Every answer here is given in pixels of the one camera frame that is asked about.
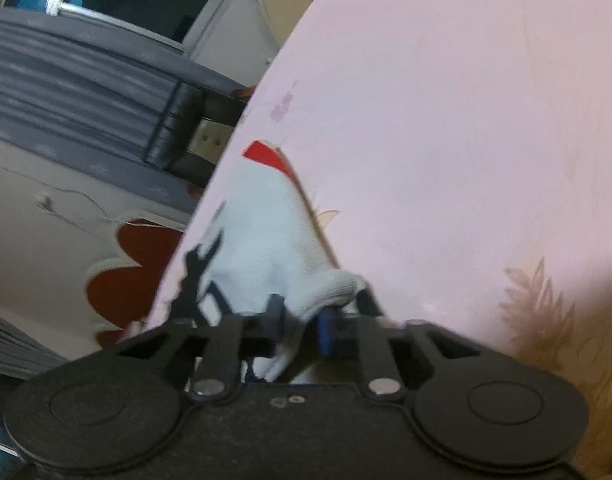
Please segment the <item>red and white headboard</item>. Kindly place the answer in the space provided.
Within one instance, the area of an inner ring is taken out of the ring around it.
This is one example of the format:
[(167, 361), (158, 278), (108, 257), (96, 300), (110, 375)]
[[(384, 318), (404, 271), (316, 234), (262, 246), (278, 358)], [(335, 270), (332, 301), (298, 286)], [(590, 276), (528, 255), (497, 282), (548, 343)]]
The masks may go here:
[(92, 309), (112, 325), (96, 329), (94, 338), (102, 349), (128, 337), (131, 330), (140, 332), (181, 237), (181, 231), (144, 218), (129, 220), (117, 230), (116, 240), (131, 265), (94, 274), (86, 287)]

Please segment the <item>black leather office chair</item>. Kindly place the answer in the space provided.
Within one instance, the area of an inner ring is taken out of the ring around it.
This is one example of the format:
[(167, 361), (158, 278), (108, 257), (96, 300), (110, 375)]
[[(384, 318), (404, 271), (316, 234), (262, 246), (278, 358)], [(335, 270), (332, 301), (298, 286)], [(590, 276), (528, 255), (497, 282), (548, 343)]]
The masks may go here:
[(204, 188), (244, 112), (244, 103), (177, 82), (142, 154), (146, 165)]

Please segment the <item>pink floral bed quilt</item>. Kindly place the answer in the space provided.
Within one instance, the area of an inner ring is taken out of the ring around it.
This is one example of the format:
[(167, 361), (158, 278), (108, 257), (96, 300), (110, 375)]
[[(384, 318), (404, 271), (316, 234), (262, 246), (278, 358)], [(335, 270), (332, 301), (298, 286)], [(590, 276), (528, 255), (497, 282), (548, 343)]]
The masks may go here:
[(253, 140), (281, 148), (388, 314), (578, 386), (577, 463), (612, 479), (612, 0), (315, 0), (183, 249)]

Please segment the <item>white striped cat sweater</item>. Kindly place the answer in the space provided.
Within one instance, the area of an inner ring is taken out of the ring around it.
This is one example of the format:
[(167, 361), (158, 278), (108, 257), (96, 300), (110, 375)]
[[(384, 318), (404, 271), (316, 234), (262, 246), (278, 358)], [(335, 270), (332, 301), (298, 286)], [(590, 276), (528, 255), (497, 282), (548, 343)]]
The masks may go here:
[(231, 191), (185, 265), (171, 318), (215, 326), (228, 314), (262, 314), (270, 300), (280, 301), (281, 342), (274, 356), (253, 364), (267, 382), (295, 359), (309, 322), (328, 307), (358, 313), (365, 289), (359, 276), (335, 266), (291, 166), (261, 141), (243, 152)]

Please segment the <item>grey blue curtain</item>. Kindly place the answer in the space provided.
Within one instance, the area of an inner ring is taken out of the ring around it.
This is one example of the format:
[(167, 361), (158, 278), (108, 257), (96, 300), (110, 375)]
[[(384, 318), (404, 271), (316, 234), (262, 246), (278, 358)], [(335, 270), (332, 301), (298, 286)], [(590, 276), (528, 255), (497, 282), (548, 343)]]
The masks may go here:
[(142, 154), (177, 82), (240, 84), (133, 32), (0, 8), (0, 140), (182, 211), (190, 183)]

